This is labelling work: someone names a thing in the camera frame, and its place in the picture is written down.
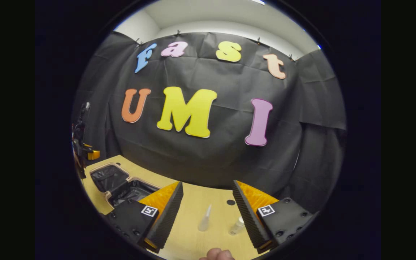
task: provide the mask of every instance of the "pink letter i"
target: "pink letter i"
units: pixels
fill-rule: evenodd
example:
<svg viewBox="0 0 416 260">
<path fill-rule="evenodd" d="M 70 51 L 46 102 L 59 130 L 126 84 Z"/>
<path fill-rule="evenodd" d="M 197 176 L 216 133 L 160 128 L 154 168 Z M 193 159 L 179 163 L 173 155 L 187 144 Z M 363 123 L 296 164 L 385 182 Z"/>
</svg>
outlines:
<svg viewBox="0 0 416 260">
<path fill-rule="evenodd" d="M 264 146 L 267 143 L 264 135 L 266 134 L 267 119 L 269 112 L 272 110 L 272 104 L 264 99 L 252 99 L 251 103 L 255 111 L 250 135 L 245 138 L 245 143 L 247 145 Z"/>
</svg>

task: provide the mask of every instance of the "human hand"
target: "human hand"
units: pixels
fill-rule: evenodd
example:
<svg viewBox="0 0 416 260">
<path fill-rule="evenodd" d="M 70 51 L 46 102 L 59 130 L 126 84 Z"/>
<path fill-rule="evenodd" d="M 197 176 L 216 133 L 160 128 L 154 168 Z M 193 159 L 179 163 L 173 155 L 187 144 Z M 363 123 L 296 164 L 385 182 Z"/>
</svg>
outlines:
<svg viewBox="0 0 416 260">
<path fill-rule="evenodd" d="M 221 248 L 212 248 L 208 250 L 207 256 L 198 260 L 234 260 L 229 250 L 222 251 Z"/>
</svg>

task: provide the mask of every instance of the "yellow letter m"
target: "yellow letter m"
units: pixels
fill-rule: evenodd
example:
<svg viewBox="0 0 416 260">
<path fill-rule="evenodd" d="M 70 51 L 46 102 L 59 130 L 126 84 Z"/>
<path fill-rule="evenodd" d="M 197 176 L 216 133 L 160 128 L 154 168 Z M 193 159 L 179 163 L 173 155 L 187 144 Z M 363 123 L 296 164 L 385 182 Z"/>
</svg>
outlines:
<svg viewBox="0 0 416 260">
<path fill-rule="evenodd" d="M 195 92 L 187 104 L 184 101 L 180 87 L 167 87 L 163 93 L 165 93 L 166 99 L 161 119 L 157 122 L 158 128 L 171 130 L 173 124 L 170 122 L 170 119 L 171 115 L 173 115 L 176 131 L 180 132 L 190 118 L 190 123 L 185 128 L 185 132 L 195 137 L 209 138 L 208 117 L 211 103 L 218 97 L 216 92 L 200 89 Z"/>
</svg>

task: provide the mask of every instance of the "wooden table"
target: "wooden table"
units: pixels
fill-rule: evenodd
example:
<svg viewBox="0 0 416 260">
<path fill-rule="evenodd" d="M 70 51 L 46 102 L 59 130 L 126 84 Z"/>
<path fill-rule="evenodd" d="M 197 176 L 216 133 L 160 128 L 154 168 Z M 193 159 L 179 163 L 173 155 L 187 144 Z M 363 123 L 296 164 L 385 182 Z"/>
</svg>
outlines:
<svg viewBox="0 0 416 260">
<path fill-rule="evenodd" d="M 154 185 L 165 187 L 175 180 L 148 171 L 121 155 L 100 161 L 86 168 L 84 189 L 97 210 L 103 214 L 112 211 L 103 194 L 91 180 L 91 169 L 106 163 L 120 163 L 130 176 L 139 177 Z M 236 260 L 249 260 L 258 255 L 246 230 L 237 235 L 229 235 L 229 229 L 235 224 L 240 212 L 236 205 L 228 205 L 228 199 L 234 199 L 232 191 L 206 188 L 183 183 L 184 197 L 174 221 L 165 247 L 157 255 L 167 260 L 198 260 L 213 247 L 230 250 Z M 211 214 L 209 228 L 205 232 L 198 231 L 198 224 L 209 205 Z"/>
</svg>

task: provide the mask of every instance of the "clear plastic bottle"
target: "clear plastic bottle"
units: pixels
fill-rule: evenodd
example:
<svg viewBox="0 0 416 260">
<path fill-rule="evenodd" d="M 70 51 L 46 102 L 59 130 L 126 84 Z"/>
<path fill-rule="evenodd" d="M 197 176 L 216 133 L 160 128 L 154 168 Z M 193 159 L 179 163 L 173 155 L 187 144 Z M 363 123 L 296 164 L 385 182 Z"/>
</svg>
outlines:
<svg viewBox="0 0 416 260">
<path fill-rule="evenodd" d="M 237 222 L 231 227 L 229 231 L 230 235 L 236 235 L 238 232 L 241 232 L 245 228 L 245 223 L 243 223 L 242 217 L 239 217 Z"/>
<path fill-rule="evenodd" d="M 204 232 L 208 229 L 210 212 L 211 212 L 211 204 L 208 207 L 207 212 L 205 213 L 205 215 L 203 215 L 203 218 L 201 219 L 200 224 L 198 225 L 198 230 L 200 230 L 201 232 Z"/>
</svg>

